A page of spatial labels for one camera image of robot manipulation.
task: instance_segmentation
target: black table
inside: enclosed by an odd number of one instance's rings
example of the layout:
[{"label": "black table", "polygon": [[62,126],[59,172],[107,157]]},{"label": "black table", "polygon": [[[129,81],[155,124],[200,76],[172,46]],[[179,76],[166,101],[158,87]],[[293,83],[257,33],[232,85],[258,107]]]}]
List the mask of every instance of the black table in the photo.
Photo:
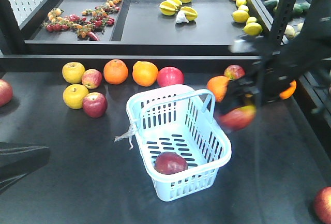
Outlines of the black table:
[{"label": "black table", "polygon": [[[185,74],[185,83],[204,88],[211,76]],[[254,123],[228,134],[232,158],[211,188],[163,202],[136,141],[132,150],[127,140],[113,142],[129,126],[128,98],[157,84],[140,87],[131,77],[104,83],[96,91],[109,107],[92,119],[65,106],[61,73],[10,72],[3,79],[14,99],[0,109],[0,141],[44,144],[51,156],[0,195],[1,224],[320,223],[311,204],[331,181],[331,163],[293,98],[263,107]]]}]

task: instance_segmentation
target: avocado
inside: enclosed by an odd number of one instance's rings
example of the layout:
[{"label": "avocado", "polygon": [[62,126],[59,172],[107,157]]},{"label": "avocado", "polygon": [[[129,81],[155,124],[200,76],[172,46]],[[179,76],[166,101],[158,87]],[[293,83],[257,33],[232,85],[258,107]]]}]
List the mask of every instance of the avocado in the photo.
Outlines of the avocado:
[{"label": "avocado", "polygon": [[307,13],[308,10],[309,10],[309,8],[310,8],[310,3],[304,2],[304,3],[301,3],[300,6],[301,6],[303,12],[304,13]]},{"label": "avocado", "polygon": [[302,7],[298,3],[294,4],[293,10],[292,10],[292,16],[298,17],[302,13],[303,13]]},{"label": "avocado", "polygon": [[264,7],[269,11],[273,10],[273,8],[277,6],[277,4],[277,0],[266,0],[263,2]]}]

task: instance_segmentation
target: apple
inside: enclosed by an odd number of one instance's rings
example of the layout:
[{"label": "apple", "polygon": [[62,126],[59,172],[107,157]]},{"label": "apple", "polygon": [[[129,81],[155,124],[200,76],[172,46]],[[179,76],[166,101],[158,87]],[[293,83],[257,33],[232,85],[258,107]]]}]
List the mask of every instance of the apple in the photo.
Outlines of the apple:
[{"label": "apple", "polygon": [[12,87],[7,81],[0,79],[0,107],[12,99]]},{"label": "apple", "polygon": [[215,119],[221,128],[226,131],[238,131],[247,127],[253,121],[256,111],[256,106],[251,104],[233,109],[224,115],[217,114]]},{"label": "apple", "polygon": [[174,84],[183,84],[184,74],[178,68],[168,66],[160,69],[156,80],[160,87]]},{"label": "apple", "polygon": [[107,110],[107,107],[107,99],[102,93],[92,92],[87,94],[83,99],[83,110],[92,118],[99,118],[103,116]]},{"label": "apple", "polygon": [[241,78],[244,75],[245,71],[240,65],[229,65],[224,71],[224,76],[231,80]]},{"label": "apple", "polygon": [[323,223],[331,224],[331,187],[324,187],[317,192],[313,208]]},{"label": "apple", "polygon": [[83,98],[88,94],[88,89],[82,84],[72,84],[63,91],[63,101],[71,109],[81,109]]},{"label": "apple", "polygon": [[79,62],[69,62],[62,67],[62,76],[68,83],[80,83],[85,67]]},{"label": "apple", "polygon": [[176,153],[163,152],[156,157],[154,168],[159,173],[171,175],[187,170],[187,162]]},{"label": "apple", "polygon": [[95,89],[100,86],[102,74],[96,69],[89,69],[82,76],[82,84],[88,89]]}]

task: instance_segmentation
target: plastic basket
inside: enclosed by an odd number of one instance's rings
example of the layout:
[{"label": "plastic basket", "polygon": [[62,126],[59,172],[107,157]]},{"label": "plastic basket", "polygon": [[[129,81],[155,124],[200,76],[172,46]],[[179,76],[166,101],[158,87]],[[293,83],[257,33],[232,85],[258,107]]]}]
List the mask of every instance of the plastic basket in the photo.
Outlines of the plastic basket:
[{"label": "plastic basket", "polygon": [[[207,89],[171,85],[133,95],[127,114],[157,196],[172,201],[213,185],[231,157],[231,143],[213,114],[215,96]],[[154,169],[161,152],[184,157],[188,170],[164,175]]]}]

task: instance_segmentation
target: basket handle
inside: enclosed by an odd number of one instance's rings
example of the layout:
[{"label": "basket handle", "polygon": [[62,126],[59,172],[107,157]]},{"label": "basket handle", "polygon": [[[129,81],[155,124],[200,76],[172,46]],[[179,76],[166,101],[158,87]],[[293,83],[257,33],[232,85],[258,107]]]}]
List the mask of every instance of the basket handle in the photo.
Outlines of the basket handle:
[{"label": "basket handle", "polygon": [[209,116],[207,117],[209,122],[212,123],[213,119],[214,119],[214,108],[215,108],[215,95],[208,89],[198,89],[196,91],[190,91],[190,92],[186,92],[180,95],[176,95],[174,97],[168,97],[168,98],[164,98],[164,99],[159,99],[159,100],[155,100],[152,101],[148,104],[146,104],[139,115],[139,119],[141,119],[141,117],[151,108],[154,108],[158,105],[162,105],[162,104],[166,104],[169,102],[174,102],[174,101],[179,101],[179,100],[185,100],[194,96],[200,96],[200,95],[207,95],[206,99],[203,102],[203,106],[201,108],[201,111],[204,113],[208,107],[208,104],[210,103],[210,112],[209,112]]}]

